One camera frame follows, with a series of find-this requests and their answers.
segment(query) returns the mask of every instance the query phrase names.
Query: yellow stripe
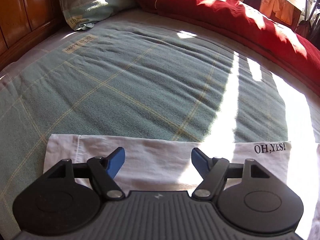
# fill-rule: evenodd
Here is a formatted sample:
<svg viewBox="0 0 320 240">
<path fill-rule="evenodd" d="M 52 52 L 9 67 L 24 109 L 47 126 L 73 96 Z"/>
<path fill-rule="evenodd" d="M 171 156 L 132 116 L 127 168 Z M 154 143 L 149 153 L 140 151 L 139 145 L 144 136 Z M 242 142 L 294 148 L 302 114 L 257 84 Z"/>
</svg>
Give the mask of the yellow stripe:
<svg viewBox="0 0 320 240">
<path fill-rule="evenodd" d="M 11 81 L 13 80 L 12 76 L 10 76 L 10 74 L 9 74 L 5 69 L 3 69 L 2 71 L 3 71 L 6 75 L 8 75 L 8 77 L 10 77 Z"/>
<path fill-rule="evenodd" d="M 81 74 L 87 76 L 88 78 L 94 80 L 97 83 L 100 83 L 102 85 L 104 85 L 105 87 L 111 89 L 112 91 L 120 94 L 121 96 L 123 96 L 124 98 L 130 100 L 132 103 L 136 104 L 137 106 L 140 106 L 141 108 L 145 109 L 146 111 L 154 114 L 155 116 L 157 116 L 159 119 L 163 120 L 164 122 L 166 122 L 168 125 L 174 127 L 174 128 L 179 128 L 179 126 L 177 124 L 175 124 L 174 122 L 170 121 L 169 119 L 167 119 L 166 117 L 162 116 L 161 114 L 159 114 L 158 112 L 156 112 L 155 110 L 153 110 L 152 108 L 146 106 L 145 104 L 141 103 L 140 101 L 130 97 L 129 95 L 125 94 L 124 92 L 121 92 L 120 90 L 103 83 L 101 80 L 89 75 L 88 73 L 84 72 L 83 70 L 80 70 L 79 68 L 73 66 L 72 64 L 70 64 L 69 62 L 66 62 L 67 65 L 69 65 L 70 67 L 74 68 L 75 70 L 79 71 Z M 182 133 L 186 134 L 187 136 L 189 136 L 190 138 L 193 138 L 195 141 L 198 141 L 198 138 L 195 137 L 194 135 L 192 135 L 191 133 L 182 130 Z"/>
<path fill-rule="evenodd" d="M 39 127 L 36 125 L 35 121 L 33 120 L 32 116 L 31 116 L 31 114 L 30 114 L 30 112 L 28 111 L 28 109 L 27 109 L 27 108 L 25 107 L 25 105 L 23 104 L 22 99 L 20 99 L 20 103 L 21 103 L 23 109 L 26 111 L 26 113 L 27 113 L 27 115 L 28 115 L 28 117 L 29 117 L 29 119 L 30 119 L 30 121 L 31 121 L 31 123 L 32 123 L 32 126 L 33 126 L 34 129 L 36 130 L 36 132 L 37 132 L 37 134 L 39 135 L 40 139 L 42 140 L 42 142 L 43 142 L 45 145 L 47 145 L 47 144 L 48 144 L 47 139 L 42 136 Z"/>
<path fill-rule="evenodd" d="M 264 82 L 264 88 L 266 91 L 266 99 L 267 99 L 267 113 L 268 113 L 268 137 L 267 141 L 270 141 L 270 108 L 269 108 L 269 96 L 268 96 L 268 87 L 267 84 Z"/>
<path fill-rule="evenodd" d="M 15 225 L 19 228 L 19 226 L 18 226 L 18 224 L 17 224 L 17 222 L 16 222 L 16 220 L 15 220 L 15 218 L 14 218 L 14 215 L 13 215 L 11 209 L 9 208 L 9 205 L 8 205 L 8 203 L 7 203 L 7 201 L 5 200 L 4 197 L 3 197 L 3 202 L 4 202 L 5 207 L 7 208 L 7 211 L 8 211 L 8 213 L 9 213 L 10 217 L 11 217 L 12 220 L 14 221 Z"/>
<path fill-rule="evenodd" d="M 84 52 L 86 49 L 89 49 L 93 46 L 94 44 L 92 44 L 91 46 L 88 46 L 88 47 L 85 47 L 85 49 L 82 51 Z M 79 54 L 77 55 L 74 55 L 73 57 L 71 57 L 69 60 L 72 60 L 73 58 L 79 56 L 82 52 L 80 52 Z M 18 102 L 20 101 L 20 99 L 22 98 L 22 96 L 35 84 L 37 83 L 38 81 L 40 81 L 41 79 L 43 79 L 44 77 L 46 77 L 48 74 L 50 74 L 51 72 L 55 71 L 56 69 L 60 68 L 62 65 L 63 65 L 64 62 L 60 63 L 57 67 L 53 68 L 52 70 L 50 70 L 48 73 L 44 74 L 42 77 L 38 78 L 37 80 L 33 81 L 27 88 L 26 90 L 24 90 L 22 92 L 22 94 L 12 103 L 12 105 L 4 112 L 4 114 L 0 117 L 0 121 L 2 120 L 2 118 L 7 114 L 7 112 Z"/>
<path fill-rule="evenodd" d="M 119 75 L 120 73 L 122 73 L 123 71 L 127 70 L 130 68 L 130 66 L 132 64 L 134 64 L 135 62 L 137 62 L 138 59 L 140 59 L 141 57 L 143 57 L 147 52 L 149 52 L 151 49 L 153 49 L 154 47 L 156 47 L 157 45 L 159 45 L 159 43 L 155 44 L 154 46 L 152 46 L 150 49 L 147 49 L 143 54 L 141 54 L 140 56 L 138 56 L 132 63 L 130 63 L 129 65 L 127 65 L 124 70 L 120 70 L 118 71 L 116 74 L 114 74 L 112 77 L 106 79 L 102 84 L 99 84 L 98 86 L 96 86 L 95 88 L 91 89 L 88 93 L 86 93 L 85 95 L 83 95 L 79 100 L 77 100 L 73 106 L 67 110 L 66 112 L 64 112 L 55 122 L 53 125 L 51 125 L 49 127 L 49 129 L 42 134 L 43 137 L 46 137 L 47 135 L 49 135 L 52 131 L 52 129 L 54 127 L 56 127 L 74 108 L 76 108 L 84 99 L 86 99 L 89 95 L 91 95 L 93 92 L 95 92 L 96 90 L 98 90 L 100 87 L 102 87 L 103 85 L 105 85 L 107 82 L 109 82 L 111 79 L 115 78 L 117 75 Z M 18 165 L 18 167 L 15 169 L 15 171 L 12 173 L 12 175 L 10 176 L 6 186 L 4 187 L 3 192 L 0 194 L 0 201 L 3 199 L 4 195 L 6 194 L 9 185 L 11 184 L 11 181 L 13 180 L 13 178 L 16 176 L 16 174 L 19 172 L 19 170 L 22 168 L 22 166 L 26 163 L 26 161 L 28 160 L 28 158 L 33 154 L 33 152 L 35 151 L 35 149 L 40 145 L 40 143 L 42 142 L 41 138 L 36 142 L 36 144 L 32 147 L 32 149 L 27 153 L 27 155 L 25 156 L 25 158 L 22 160 L 22 162 Z"/>
<path fill-rule="evenodd" d="M 220 48 L 216 54 L 215 59 L 218 59 L 220 57 Z M 172 141 L 176 141 L 178 140 L 181 131 L 188 125 L 188 123 L 190 122 L 190 120 L 193 118 L 194 114 L 196 113 L 198 106 L 201 103 L 201 100 L 204 98 L 205 94 L 207 93 L 208 90 L 208 86 L 209 86 L 209 81 L 211 80 L 211 76 L 213 74 L 213 70 L 215 69 L 215 66 L 212 66 L 209 75 L 207 76 L 207 80 L 205 83 L 205 86 L 201 92 L 201 94 L 199 95 L 199 97 L 196 100 L 196 103 L 194 104 L 194 106 L 192 107 L 190 113 L 188 114 L 188 116 L 186 117 L 186 119 L 183 121 L 183 123 L 180 125 L 180 127 L 178 128 L 178 130 L 176 131 L 175 135 L 172 137 Z"/>
</svg>

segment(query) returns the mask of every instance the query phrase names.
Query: gray plastic panel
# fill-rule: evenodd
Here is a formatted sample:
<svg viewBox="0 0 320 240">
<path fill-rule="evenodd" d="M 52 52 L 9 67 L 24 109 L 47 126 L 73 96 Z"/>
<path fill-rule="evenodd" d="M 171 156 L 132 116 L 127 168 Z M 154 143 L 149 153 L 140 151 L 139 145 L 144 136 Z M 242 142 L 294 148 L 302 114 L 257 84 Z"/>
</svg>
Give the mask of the gray plastic panel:
<svg viewBox="0 0 320 240">
<path fill-rule="evenodd" d="M 81 230 L 63 236 L 21 232 L 15 240 L 301 240 L 295 233 L 260 237 L 226 224 L 210 202 L 196 201 L 186 191 L 132 191 L 108 202 L 100 215 Z"/>
</svg>

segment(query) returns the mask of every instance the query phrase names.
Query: small logo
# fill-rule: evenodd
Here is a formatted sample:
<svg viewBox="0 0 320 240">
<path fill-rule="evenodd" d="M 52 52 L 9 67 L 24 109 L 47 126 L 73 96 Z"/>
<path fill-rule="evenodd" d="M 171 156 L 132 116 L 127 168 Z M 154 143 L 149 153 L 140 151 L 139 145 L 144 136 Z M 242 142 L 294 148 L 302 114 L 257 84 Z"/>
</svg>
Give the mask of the small logo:
<svg viewBox="0 0 320 240">
<path fill-rule="evenodd" d="M 160 199 L 160 198 L 162 198 L 163 197 L 163 195 L 161 195 L 160 193 L 158 193 L 157 195 L 155 195 L 155 198 L 156 199 Z"/>
</svg>

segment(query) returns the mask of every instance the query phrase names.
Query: dark bag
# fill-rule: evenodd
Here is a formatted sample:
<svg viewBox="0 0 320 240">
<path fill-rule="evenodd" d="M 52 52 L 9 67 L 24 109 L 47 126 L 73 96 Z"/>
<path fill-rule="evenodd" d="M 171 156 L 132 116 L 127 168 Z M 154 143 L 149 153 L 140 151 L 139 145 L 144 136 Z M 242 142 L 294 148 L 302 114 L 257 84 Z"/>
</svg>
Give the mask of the dark bag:
<svg viewBox="0 0 320 240">
<path fill-rule="evenodd" d="M 299 25 L 296 28 L 295 33 L 299 34 L 300 36 L 304 37 L 304 38 L 308 38 L 310 30 L 311 30 L 311 23 L 310 23 L 310 19 L 311 16 L 309 17 L 309 19 L 307 20 L 307 13 L 308 13 L 308 0 L 306 0 L 306 7 L 304 8 L 304 20 L 302 20 Z"/>
<path fill-rule="evenodd" d="M 308 40 L 317 48 L 320 49 L 320 13 L 317 14 L 316 20 L 314 21 Z"/>
<path fill-rule="evenodd" d="M 309 20 L 302 20 L 296 28 L 295 33 L 307 38 L 311 30 L 311 24 Z"/>
</svg>

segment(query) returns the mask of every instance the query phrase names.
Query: wooden headboard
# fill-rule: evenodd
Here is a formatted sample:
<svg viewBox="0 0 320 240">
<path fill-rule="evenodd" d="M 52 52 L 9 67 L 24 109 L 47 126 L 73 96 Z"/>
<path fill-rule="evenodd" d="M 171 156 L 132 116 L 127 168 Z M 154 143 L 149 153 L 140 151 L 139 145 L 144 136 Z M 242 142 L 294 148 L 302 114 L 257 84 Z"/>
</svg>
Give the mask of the wooden headboard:
<svg viewBox="0 0 320 240">
<path fill-rule="evenodd" d="M 64 25 L 59 0 L 0 0 L 0 70 Z"/>
</svg>

